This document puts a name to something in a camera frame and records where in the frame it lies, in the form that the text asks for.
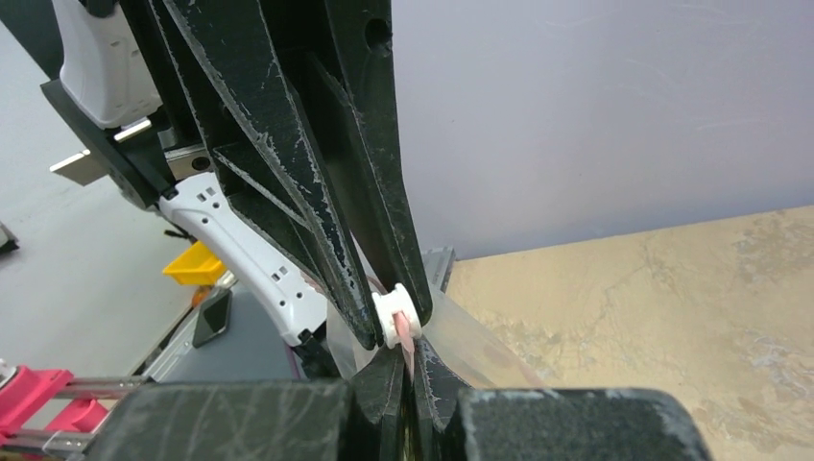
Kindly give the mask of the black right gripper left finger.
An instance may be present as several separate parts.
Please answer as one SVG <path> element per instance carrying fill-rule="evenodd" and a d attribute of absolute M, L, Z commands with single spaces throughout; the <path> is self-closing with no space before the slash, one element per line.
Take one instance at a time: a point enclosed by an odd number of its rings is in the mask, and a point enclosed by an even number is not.
<path fill-rule="evenodd" d="M 405 366 L 381 349 L 348 380 L 177 382 L 125 397 L 88 460 L 395 460 Z"/>

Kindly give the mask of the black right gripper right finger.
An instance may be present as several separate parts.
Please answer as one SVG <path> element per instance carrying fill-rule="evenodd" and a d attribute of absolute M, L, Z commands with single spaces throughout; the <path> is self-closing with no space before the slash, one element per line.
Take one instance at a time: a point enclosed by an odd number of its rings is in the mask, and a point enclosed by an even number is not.
<path fill-rule="evenodd" d="M 645 388 L 475 389 L 416 345 L 423 460 L 710 460 L 687 410 Z"/>

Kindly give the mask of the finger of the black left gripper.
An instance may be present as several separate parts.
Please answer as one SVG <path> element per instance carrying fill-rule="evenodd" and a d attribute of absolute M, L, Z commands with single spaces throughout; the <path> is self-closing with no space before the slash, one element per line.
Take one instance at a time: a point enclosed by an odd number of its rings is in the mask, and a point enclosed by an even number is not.
<path fill-rule="evenodd" d="M 352 232 L 379 280 L 402 284 L 421 325 L 432 298 L 402 175 L 388 1 L 316 1 L 311 85 L 326 113 L 319 133 Z"/>
<path fill-rule="evenodd" d="M 382 331 L 306 73 L 332 37 L 316 1 L 155 1 L 218 177 L 248 224 L 314 276 L 365 348 Z"/>

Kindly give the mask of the clear zip bag pink dots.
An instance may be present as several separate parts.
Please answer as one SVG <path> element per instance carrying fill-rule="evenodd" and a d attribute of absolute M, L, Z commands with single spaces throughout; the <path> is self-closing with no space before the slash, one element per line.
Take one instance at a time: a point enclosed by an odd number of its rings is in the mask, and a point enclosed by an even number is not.
<path fill-rule="evenodd" d="M 436 285 L 429 285 L 434 303 L 423 338 L 441 362 L 474 388 L 541 388 L 542 379 Z M 367 351 L 352 335 L 332 303 L 326 305 L 326 346 L 343 378 L 367 366 L 376 350 Z"/>

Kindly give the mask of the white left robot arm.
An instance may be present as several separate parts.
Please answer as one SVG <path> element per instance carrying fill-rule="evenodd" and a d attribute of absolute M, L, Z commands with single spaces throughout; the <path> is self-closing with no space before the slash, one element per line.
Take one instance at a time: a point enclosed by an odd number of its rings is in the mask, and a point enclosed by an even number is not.
<path fill-rule="evenodd" d="M 201 241 L 317 376 L 433 302 L 401 171 L 388 1 L 5 1 L 54 110 L 135 206 Z"/>

